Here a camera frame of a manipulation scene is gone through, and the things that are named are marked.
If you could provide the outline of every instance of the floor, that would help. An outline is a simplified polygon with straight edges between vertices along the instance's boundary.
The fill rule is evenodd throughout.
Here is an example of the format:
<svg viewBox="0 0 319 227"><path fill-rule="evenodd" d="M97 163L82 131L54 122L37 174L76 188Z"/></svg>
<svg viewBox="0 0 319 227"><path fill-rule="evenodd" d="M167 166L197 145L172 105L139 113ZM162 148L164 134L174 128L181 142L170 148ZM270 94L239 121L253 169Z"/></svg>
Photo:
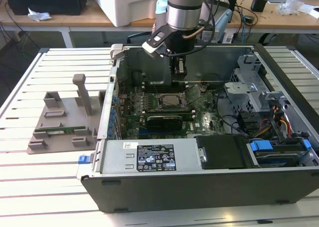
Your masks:
<svg viewBox="0 0 319 227"><path fill-rule="evenodd" d="M72 38L78 48L84 47L110 47L114 43L126 43L129 32L108 32L108 43L103 43L100 32L73 32ZM62 35L58 32L32 32L31 39L40 47L64 48ZM258 42L261 34L253 34L248 43ZM132 39L132 43L141 44L144 37ZM319 68L319 38L314 43L303 34L281 34L271 39L269 45L287 46L297 48L315 67ZM33 58L37 55L38 48L24 34L21 42L7 45L0 50L0 106L6 100L12 89L15 87L24 71L29 67Z"/></svg>

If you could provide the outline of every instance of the computer tower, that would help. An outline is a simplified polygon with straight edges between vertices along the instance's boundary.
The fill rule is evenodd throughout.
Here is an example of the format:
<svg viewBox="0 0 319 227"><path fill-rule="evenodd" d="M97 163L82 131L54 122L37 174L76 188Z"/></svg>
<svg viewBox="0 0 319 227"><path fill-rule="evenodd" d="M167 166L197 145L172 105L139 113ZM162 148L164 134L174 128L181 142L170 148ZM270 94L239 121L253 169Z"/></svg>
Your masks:
<svg viewBox="0 0 319 227"><path fill-rule="evenodd" d="M86 0L7 0L16 15L28 14L28 8L50 14L80 15Z"/></svg>

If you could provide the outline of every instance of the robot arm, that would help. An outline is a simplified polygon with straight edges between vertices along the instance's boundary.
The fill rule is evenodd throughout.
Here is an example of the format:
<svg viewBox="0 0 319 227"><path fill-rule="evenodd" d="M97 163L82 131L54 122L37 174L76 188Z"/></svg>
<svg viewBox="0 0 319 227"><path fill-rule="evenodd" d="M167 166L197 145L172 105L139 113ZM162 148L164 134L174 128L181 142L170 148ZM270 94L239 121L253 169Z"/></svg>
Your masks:
<svg viewBox="0 0 319 227"><path fill-rule="evenodd" d="M167 0L166 23L157 24L157 30L143 44L143 48L149 54L157 53L162 57L167 56L170 58L170 71L173 81L183 80L187 75L186 55L205 48L213 40L216 28L213 5L209 6L206 3L208 9L202 12L203 1ZM203 14L207 21L205 25L198 28L199 20L200 18L203 19ZM223 20L226 27L228 20L227 18ZM212 23L212 29L205 32L205 34L209 33L210 35L206 36L206 39L202 36L202 39L207 41L207 44L199 49L194 49L197 35L201 34L209 26L210 22Z"/></svg>
<svg viewBox="0 0 319 227"><path fill-rule="evenodd" d="M143 48L150 54L163 48L172 53L179 54L191 51L195 46L196 35L185 39L184 36L192 35L198 26L203 0L168 0L167 24L159 27L143 44ZM163 48L157 53L165 53Z"/></svg>

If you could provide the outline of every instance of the green circuit board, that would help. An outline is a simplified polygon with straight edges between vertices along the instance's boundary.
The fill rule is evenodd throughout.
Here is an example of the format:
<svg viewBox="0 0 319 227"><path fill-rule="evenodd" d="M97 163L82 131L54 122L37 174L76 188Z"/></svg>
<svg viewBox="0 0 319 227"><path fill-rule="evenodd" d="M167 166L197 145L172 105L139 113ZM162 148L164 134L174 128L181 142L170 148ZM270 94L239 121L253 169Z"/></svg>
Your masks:
<svg viewBox="0 0 319 227"><path fill-rule="evenodd" d="M225 134L223 124L213 108L214 94L211 90L200 92L150 94L136 90L121 98L122 118L125 120L125 139L193 138L196 135ZM147 118L151 116L180 116L180 130L150 131Z"/></svg>

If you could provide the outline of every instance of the table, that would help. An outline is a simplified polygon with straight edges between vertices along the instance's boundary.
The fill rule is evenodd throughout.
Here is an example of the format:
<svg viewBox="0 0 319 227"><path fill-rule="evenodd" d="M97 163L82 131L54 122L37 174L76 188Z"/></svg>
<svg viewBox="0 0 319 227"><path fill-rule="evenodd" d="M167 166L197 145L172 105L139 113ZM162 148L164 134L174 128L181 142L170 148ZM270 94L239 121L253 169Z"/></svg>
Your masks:
<svg viewBox="0 0 319 227"><path fill-rule="evenodd" d="M306 4L319 5L319 0L301 0ZM250 8L252 0L245 0L243 6ZM5 2L0 7L0 21L6 30L20 31L20 29L9 18L4 9ZM276 4L266 4L265 10L258 14L259 22L252 30L253 33L319 33L319 20L301 13L300 15L280 16L274 11ZM58 31L61 32L67 48L73 48L70 32L73 31L151 31L154 20L145 19L132 22L128 26L114 27L110 20L94 0L88 0L87 6L79 16L53 15L51 20L35 22L26 15L14 15L10 10L13 19L25 31ZM235 13L231 23L227 25L224 36L224 43L230 43L233 34L240 27L240 16Z"/></svg>
<svg viewBox="0 0 319 227"><path fill-rule="evenodd" d="M286 74L297 73L297 77L290 78L304 96L307 94L307 84L310 86L308 92L314 92L311 90L315 80L312 75L318 74L302 56L285 47L267 49L278 59ZM96 96L99 90L106 89L111 67L110 48L50 49L38 54L31 63L0 108L1 226L32 223L33 227L92 224L112 227L258 227L258 220L272 221L272 224L267 224L268 227L319 225L319 190L296 204L282 206L111 215L99 212L78 180L90 168L90 165L81 165L79 168L78 156L89 155L92 151L27 155L25 150L44 107L42 99L47 91L58 91L61 98L75 97L77 87L72 83L72 77L76 73L84 73L89 95ZM276 82L270 76L268 79L273 85ZM309 96L308 100L314 100L314 97Z"/></svg>
<svg viewBox="0 0 319 227"><path fill-rule="evenodd" d="M319 5L319 0L299 0L305 4ZM238 5L250 9L252 0L238 0ZM319 19L315 19L309 14L300 15L279 15L275 13L277 4L266 3L263 12L256 12L258 23L253 27L252 33L301 33L318 34ZM244 15L254 16L251 12L244 10ZM231 40L233 34L240 26L240 15L235 12L232 22L228 24L224 42Z"/></svg>

